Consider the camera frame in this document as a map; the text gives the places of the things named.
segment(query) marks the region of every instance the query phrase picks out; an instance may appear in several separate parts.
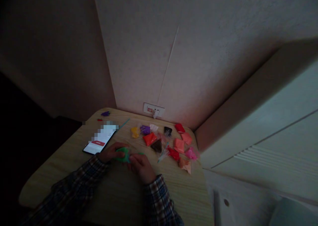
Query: plaid shirt sleeve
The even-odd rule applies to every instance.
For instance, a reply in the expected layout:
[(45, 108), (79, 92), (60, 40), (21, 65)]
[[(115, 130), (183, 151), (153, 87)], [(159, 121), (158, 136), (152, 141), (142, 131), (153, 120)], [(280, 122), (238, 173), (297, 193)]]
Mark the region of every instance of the plaid shirt sleeve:
[(184, 225), (174, 210), (167, 185), (162, 175), (144, 187), (146, 225)]
[(64, 225), (73, 221), (92, 199), (94, 189), (109, 163), (94, 155), (77, 171), (54, 184), (51, 193), (29, 213), (21, 225)]

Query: purple clay piece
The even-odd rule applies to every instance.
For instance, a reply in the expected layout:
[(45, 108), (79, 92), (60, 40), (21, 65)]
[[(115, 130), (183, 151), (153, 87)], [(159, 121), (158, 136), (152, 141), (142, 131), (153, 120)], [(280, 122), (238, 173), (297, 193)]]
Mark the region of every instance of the purple clay piece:
[(142, 125), (140, 127), (140, 131), (143, 135), (148, 135), (150, 134), (150, 127), (149, 126), (145, 126), (145, 125)]
[(107, 112), (104, 112), (104, 113), (102, 113), (101, 115), (102, 115), (102, 116), (105, 116), (105, 117), (107, 117), (107, 116), (109, 116), (109, 111), (107, 111)]

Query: wall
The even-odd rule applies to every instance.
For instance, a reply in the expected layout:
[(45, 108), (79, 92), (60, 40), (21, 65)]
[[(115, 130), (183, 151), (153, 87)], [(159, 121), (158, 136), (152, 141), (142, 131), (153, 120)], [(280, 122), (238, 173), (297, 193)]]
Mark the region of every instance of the wall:
[(283, 43), (318, 36), (318, 0), (96, 0), (117, 107), (195, 129)]
[(8, 0), (0, 70), (52, 117), (116, 107), (94, 0)]

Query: wall socket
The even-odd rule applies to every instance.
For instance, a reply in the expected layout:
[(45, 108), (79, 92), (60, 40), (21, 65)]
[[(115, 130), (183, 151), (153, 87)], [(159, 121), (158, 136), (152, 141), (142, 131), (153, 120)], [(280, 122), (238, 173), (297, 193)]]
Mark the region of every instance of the wall socket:
[(145, 113), (151, 114), (151, 116), (152, 116), (155, 110), (159, 110), (158, 117), (162, 117), (164, 112), (165, 112), (165, 108), (163, 108), (163, 107), (148, 104), (148, 103), (143, 104), (143, 111)]

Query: red clay package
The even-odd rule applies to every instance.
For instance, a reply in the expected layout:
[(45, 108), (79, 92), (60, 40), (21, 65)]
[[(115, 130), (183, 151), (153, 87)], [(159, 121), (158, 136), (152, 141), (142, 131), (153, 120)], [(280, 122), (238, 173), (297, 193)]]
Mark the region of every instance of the red clay package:
[(145, 140), (147, 147), (153, 144), (157, 140), (157, 137), (154, 133), (150, 133), (146, 136), (143, 136), (142, 138)]

